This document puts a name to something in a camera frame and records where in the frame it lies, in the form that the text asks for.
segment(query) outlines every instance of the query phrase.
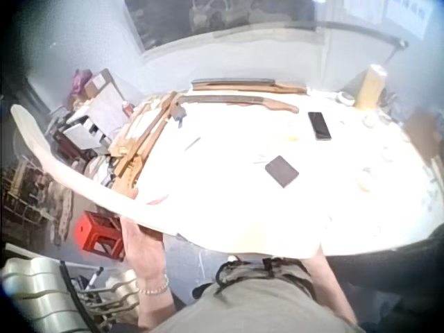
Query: white table surface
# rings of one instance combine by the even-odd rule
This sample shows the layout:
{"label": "white table surface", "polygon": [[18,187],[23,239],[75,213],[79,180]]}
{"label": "white table surface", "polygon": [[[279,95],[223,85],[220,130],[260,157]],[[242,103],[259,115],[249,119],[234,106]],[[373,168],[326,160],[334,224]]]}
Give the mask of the white table surface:
{"label": "white table surface", "polygon": [[[185,104],[183,127],[170,120],[139,177],[138,200],[168,195],[161,205],[188,240],[220,250],[261,243],[276,255],[293,247],[294,257],[321,242],[326,255],[351,255],[420,241],[444,221],[442,180],[432,182],[395,123],[368,129],[367,113],[330,99],[251,94],[293,103],[300,113]],[[324,114],[331,141],[315,140],[311,111]],[[264,169],[278,155],[300,172],[285,189]],[[370,191],[359,187],[365,168]]]}

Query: black phone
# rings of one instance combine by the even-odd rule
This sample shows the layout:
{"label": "black phone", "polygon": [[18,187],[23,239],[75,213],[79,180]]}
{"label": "black phone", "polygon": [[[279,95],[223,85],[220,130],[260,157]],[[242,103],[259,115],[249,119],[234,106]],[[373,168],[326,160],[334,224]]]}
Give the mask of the black phone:
{"label": "black phone", "polygon": [[311,126],[313,126],[316,140],[325,141],[332,139],[327,124],[325,123],[324,116],[321,112],[308,112],[308,117],[310,118]]}

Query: red stool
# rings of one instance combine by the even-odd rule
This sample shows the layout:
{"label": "red stool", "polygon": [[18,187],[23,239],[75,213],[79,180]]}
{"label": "red stool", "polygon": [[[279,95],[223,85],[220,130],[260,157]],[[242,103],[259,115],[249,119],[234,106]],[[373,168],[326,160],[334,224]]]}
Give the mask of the red stool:
{"label": "red stool", "polygon": [[117,260],[125,256],[118,218],[84,211],[77,220],[74,236],[82,250]]}

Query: person's arm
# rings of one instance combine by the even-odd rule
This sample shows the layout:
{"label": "person's arm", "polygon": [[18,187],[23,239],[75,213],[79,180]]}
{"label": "person's arm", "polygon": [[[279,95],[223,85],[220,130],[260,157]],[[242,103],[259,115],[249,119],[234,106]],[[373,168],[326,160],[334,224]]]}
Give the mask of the person's arm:
{"label": "person's arm", "polygon": [[[135,189],[130,195],[136,198]],[[139,288],[139,327],[151,330],[176,312],[171,290],[162,287],[165,279],[165,251],[160,232],[140,227],[134,221],[120,218],[125,259],[136,273]],[[143,291],[161,291],[147,295]]]}
{"label": "person's arm", "polygon": [[356,325],[357,319],[344,292],[330,268],[322,248],[310,259],[302,261],[313,280],[313,287],[319,304],[330,308],[335,314]]}
{"label": "person's arm", "polygon": [[[140,289],[156,290],[164,286],[165,277],[161,275],[148,280],[138,277],[136,283]],[[174,315],[175,312],[176,308],[169,288],[159,295],[139,293],[139,327],[151,330]]]}

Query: smartphone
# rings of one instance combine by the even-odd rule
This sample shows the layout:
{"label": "smartphone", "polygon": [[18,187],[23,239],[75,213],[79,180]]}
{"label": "smartphone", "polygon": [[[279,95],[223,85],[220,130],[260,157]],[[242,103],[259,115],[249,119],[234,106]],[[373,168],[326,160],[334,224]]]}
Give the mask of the smartphone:
{"label": "smartphone", "polygon": [[280,155],[265,166],[265,171],[268,172],[282,188],[285,188],[299,176],[299,172]]}
{"label": "smartphone", "polygon": [[316,140],[326,141],[332,139],[321,112],[308,112],[308,117],[310,118],[311,126],[313,126]]}

